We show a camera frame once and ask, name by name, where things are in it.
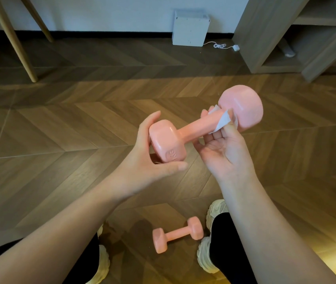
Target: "black baseboard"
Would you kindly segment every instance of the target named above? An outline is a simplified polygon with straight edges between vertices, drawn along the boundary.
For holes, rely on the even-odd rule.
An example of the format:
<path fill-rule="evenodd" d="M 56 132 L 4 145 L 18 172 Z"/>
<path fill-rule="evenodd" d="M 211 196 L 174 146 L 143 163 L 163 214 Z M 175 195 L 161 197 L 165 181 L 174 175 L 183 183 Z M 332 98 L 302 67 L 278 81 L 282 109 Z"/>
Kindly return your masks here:
<path fill-rule="evenodd" d="M 31 38 L 45 38 L 42 31 L 16 31 L 20 40 Z M 170 32 L 73 32 L 52 31 L 52 37 L 60 38 L 171 38 Z M 206 39 L 232 39 L 234 33 L 207 33 Z M 6 38 L 0 30 L 0 39 Z"/>

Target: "person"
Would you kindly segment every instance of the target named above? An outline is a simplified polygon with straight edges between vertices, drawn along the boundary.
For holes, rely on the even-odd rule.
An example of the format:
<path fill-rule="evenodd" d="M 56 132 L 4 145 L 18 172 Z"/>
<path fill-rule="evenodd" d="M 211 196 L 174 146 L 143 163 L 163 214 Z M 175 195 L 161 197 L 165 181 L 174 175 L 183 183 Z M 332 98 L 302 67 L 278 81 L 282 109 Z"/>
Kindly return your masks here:
<path fill-rule="evenodd" d="M 201 117 L 207 114 L 203 110 Z M 0 283 L 68 283 L 67 278 L 75 283 L 93 279 L 90 283 L 99 283 L 103 279 L 108 262 L 102 261 L 101 267 L 96 231 L 106 217 L 152 182 L 188 167 L 182 161 L 152 162 L 148 131 L 159 116 L 160 112 L 155 112 L 142 122 L 130 154 L 99 185 L 26 238 L 0 251 Z M 206 226 L 211 234 L 199 246 L 201 267 L 210 273 L 220 269 L 232 284 L 336 283 L 336 275 L 266 194 L 237 129 L 228 124 L 203 138 L 205 144 L 196 140 L 194 147 L 218 181 L 224 200 L 215 201 L 208 210 Z M 86 265 L 90 255 L 96 262 L 92 269 Z"/>

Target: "forearm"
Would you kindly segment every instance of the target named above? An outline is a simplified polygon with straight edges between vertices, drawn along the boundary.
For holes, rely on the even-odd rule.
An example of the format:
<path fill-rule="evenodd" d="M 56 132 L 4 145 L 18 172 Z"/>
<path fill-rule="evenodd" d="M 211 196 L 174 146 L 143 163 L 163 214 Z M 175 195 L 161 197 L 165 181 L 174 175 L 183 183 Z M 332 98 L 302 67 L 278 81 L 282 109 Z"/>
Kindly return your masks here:
<path fill-rule="evenodd" d="M 0 283 L 61 283 L 106 217 L 124 199 L 111 178 L 0 256 Z"/>
<path fill-rule="evenodd" d="M 222 194 L 260 284 L 336 283 L 336 275 L 281 215 L 257 177 Z"/>

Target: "wooden leg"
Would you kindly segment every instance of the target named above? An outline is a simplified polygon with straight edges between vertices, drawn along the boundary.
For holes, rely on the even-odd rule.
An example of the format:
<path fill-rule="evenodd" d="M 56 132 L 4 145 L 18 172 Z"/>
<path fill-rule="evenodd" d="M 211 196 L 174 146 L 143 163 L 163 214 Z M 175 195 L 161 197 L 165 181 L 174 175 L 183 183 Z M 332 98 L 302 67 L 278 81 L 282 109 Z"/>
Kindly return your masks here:
<path fill-rule="evenodd" d="M 12 23 L 10 23 L 9 17 L 6 14 L 4 7 L 1 4 L 1 1 L 0 1 L 0 24 L 1 24 L 1 27 L 4 29 L 7 37 L 9 38 L 10 43 L 12 44 L 15 52 L 17 53 L 31 81 L 37 82 L 38 77 L 35 74 L 34 68 L 32 67 L 30 63 L 28 55 L 26 55 L 26 52 L 24 51 L 17 35 L 14 32 Z"/>
<path fill-rule="evenodd" d="M 52 38 L 51 33 L 49 32 L 48 28 L 44 24 L 42 18 L 39 16 L 37 10 L 35 9 L 33 3 L 30 0 L 21 0 L 22 3 L 25 5 L 26 9 L 30 12 L 30 15 L 34 18 L 35 22 L 37 22 L 39 28 L 45 34 L 46 38 L 53 42 L 54 38 Z"/>

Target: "dumbbell held in hands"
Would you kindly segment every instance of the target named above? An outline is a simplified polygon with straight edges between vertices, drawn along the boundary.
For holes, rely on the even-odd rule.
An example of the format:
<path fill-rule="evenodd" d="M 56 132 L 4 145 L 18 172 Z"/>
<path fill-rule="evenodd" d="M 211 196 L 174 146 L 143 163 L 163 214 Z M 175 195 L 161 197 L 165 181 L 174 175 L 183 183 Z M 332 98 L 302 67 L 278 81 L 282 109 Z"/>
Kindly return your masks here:
<path fill-rule="evenodd" d="M 188 226 L 173 230 L 168 233 L 164 233 L 162 228 L 157 228 L 152 231 L 152 238 L 154 239 L 154 245 L 157 253 L 163 253 L 167 250 L 167 242 L 186 236 L 190 236 L 194 240 L 200 240 L 203 238 L 203 228 L 201 221 L 198 217 L 194 216 L 188 219 Z"/>
<path fill-rule="evenodd" d="M 180 129 L 169 120 L 160 120 L 151 125 L 149 134 L 155 152 L 163 162 L 183 161 L 186 157 L 184 144 L 211 133 L 225 114 L 237 120 L 238 131 L 244 131 L 262 119 L 262 102 L 258 94 L 246 85 L 235 85 L 225 90 L 219 101 L 219 110 L 209 113 Z"/>

